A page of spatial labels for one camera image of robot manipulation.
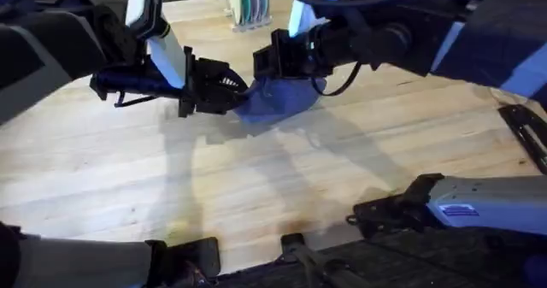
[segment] blue cloth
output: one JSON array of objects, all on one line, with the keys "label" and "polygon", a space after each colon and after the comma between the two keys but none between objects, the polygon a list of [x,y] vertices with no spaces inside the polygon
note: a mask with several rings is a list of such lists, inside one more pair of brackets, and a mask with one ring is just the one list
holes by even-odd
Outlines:
[{"label": "blue cloth", "polygon": [[[321,90],[324,79],[317,79]],[[309,109],[319,94],[309,79],[277,79],[254,81],[249,90],[249,100],[234,112],[246,123],[273,123]]]},{"label": "blue cloth", "polygon": [[524,271],[530,285],[538,288],[547,287],[547,256],[531,256],[524,264]]}]

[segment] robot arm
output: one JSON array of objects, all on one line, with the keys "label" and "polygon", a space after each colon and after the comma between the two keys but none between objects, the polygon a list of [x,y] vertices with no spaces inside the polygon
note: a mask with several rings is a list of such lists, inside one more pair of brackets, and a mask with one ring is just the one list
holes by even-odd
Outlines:
[{"label": "robot arm", "polygon": [[[116,107],[170,97],[186,117],[225,114],[246,99],[247,85],[228,63],[197,59],[191,48],[180,47],[162,18],[162,0],[129,0],[126,24],[89,0],[77,0],[78,7],[37,1],[42,9],[31,13],[0,9],[0,123],[89,74],[102,100],[120,93]],[[146,97],[123,103],[127,93]]]},{"label": "robot arm", "polygon": [[255,52],[255,76],[324,78],[350,62],[373,70],[389,62],[547,103],[547,19],[538,15],[546,9],[547,0],[406,0],[358,11],[315,6],[330,21],[295,37],[273,32],[272,44]]}]

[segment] wood grain surface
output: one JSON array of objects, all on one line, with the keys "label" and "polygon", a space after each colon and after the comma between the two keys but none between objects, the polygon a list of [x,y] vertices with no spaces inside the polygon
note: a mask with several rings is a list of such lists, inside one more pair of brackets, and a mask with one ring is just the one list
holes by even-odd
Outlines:
[{"label": "wood grain surface", "polygon": [[[230,62],[247,82],[252,52],[285,27],[234,33],[225,0],[167,3],[181,44]],[[334,89],[349,74],[338,68]],[[88,79],[67,85],[0,129],[0,219],[47,237],[170,244],[216,236],[222,272],[268,262],[279,237],[306,232],[314,248],[359,238],[355,203],[404,191],[420,173],[462,177],[538,173],[482,87],[363,68],[343,95],[268,128],[236,115],[176,117],[157,100],[114,109]]]}]

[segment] green object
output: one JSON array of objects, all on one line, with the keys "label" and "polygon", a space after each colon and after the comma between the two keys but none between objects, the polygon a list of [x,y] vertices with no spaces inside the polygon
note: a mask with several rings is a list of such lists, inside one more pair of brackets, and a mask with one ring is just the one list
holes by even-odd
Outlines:
[{"label": "green object", "polygon": [[241,0],[243,19],[241,20],[242,25],[250,22],[250,0]]}]

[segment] black mount bracket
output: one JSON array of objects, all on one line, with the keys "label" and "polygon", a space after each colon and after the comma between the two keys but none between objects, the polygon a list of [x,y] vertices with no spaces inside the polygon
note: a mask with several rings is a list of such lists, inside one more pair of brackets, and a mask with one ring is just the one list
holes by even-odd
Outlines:
[{"label": "black mount bracket", "polygon": [[301,233],[282,236],[281,247],[283,255],[278,261],[302,263],[306,271],[308,287],[327,285],[335,288],[367,288],[370,286],[343,260],[311,250],[306,246]]},{"label": "black mount bracket", "polygon": [[354,214],[346,217],[346,221],[357,226],[364,238],[371,238],[378,232],[394,233],[405,229],[424,232],[426,227],[444,228],[426,206],[429,191],[443,178],[440,173],[420,175],[403,194],[355,205]]},{"label": "black mount bracket", "polygon": [[520,104],[506,105],[497,111],[536,164],[538,170],[547,175],[547,152],[545,150],[547,123],[529,108]]}]

